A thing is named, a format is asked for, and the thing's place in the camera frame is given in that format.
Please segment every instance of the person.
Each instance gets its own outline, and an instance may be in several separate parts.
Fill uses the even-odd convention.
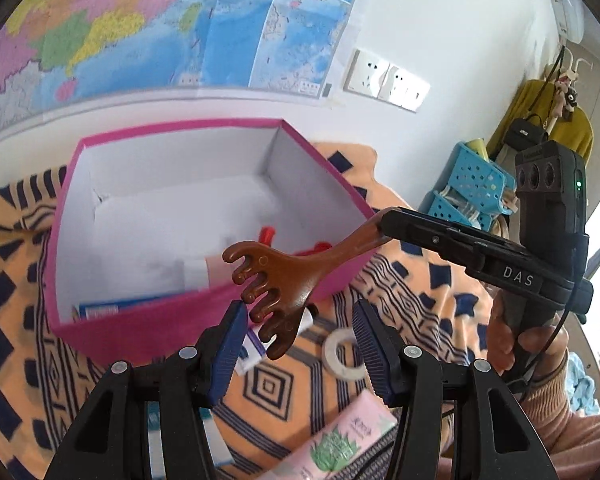
[[[502,373],[514,363],[515,338],[502,319],[502,299],[493,301],[487,327],[487,360]],[[533,328],[518,337],[520,346],[538,353],[555,326]],[[569,336],[564,327],[538,363],[532,391],[521,404],[542,440],[560,480],[600,480],[600,415],[572,413],[564,383],[567,371]],[[441,458],[438,480],[449,479],[451,460]]]

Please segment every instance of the aloe plant illustration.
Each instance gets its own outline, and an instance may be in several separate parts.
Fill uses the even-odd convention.
[[[320,444],[314,442],[311,458],[320,471],[335,472],[346,466],[359,450],[356,441],[349,441],[349,434],[342,435],[336,426],[322,434]]]

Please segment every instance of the blue towel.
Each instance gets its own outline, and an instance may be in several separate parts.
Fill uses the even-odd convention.
[[[567,379],[564,387],[569,397],[572,412],[583,409],[586,415],[600,413],[600,406],[594,397],[596,383],[585,373],[582,360],[575,352],[569,352]]]

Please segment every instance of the map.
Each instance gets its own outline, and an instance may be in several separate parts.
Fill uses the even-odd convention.
[[[0,130],[169,87],[320,95],[354,0],[23,0],[0,30]]]

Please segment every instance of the human hand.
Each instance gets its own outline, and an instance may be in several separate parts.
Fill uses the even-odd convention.
[[[504,322],[503,310],[502,293],[499,292],[493,300],[491,318],[487,327],[487,361],[499,374],[509,370],[515,361],[513,355],[515,338],[509,326]],[[554,321],[555,323],[552,325],[531,328],[520,334],[518,336],[520,346],[531,354],[537,354],[554,333],[557,319]],[[557,370],[562,364],[568,343],[569,334],[562,327],[536,366],[534,377],[545,377]]]

